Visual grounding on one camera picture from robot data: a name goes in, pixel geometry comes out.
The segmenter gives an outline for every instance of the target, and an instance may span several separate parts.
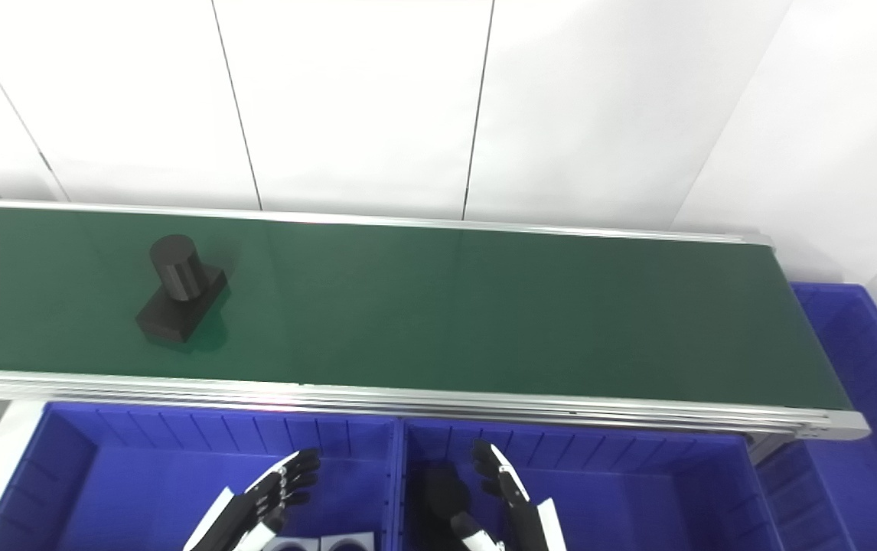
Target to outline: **black 3d-printed part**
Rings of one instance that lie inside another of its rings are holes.
[[[149,249],[162,286],[135,316],[146,334],[187,342],[218,295],[228,285],[224,271],[201,264],[186,235],[167,235]]]

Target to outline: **black robotic glove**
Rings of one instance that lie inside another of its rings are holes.
[[[184,551],[260,551],[285,524],[285,509],[309,502],[302,491],[318,479],[319,450],[305,449],[268,468],[245,492],[224,488]]]
[[[428,551],[506,551],[469,514],[472,496],[452,464],[428,468],[409,479],[409,502],[419,516],[418,536]]]

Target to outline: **blue plastic bin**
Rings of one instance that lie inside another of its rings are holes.
[[[570,551],[781,550],[736,436],[439,419],[408,419],[404,430],[403,483],[451,461],[471,489],[473,516],[497,537],[506,537],[506,517],[501,502],[478,489],[473,439],[503,451],[534,501],[554,498]],[[421,551],[408,499],[399,540]]]
[[[50,404],[0,501],[0,551],[178,551],[224,486],[322,450],[286,536],[390,541],[397,421],[382,416]]]
[[[793,289],[872,436],[786,446],[761,482],[788,551],[877,551],[877,309],[858,285]]]

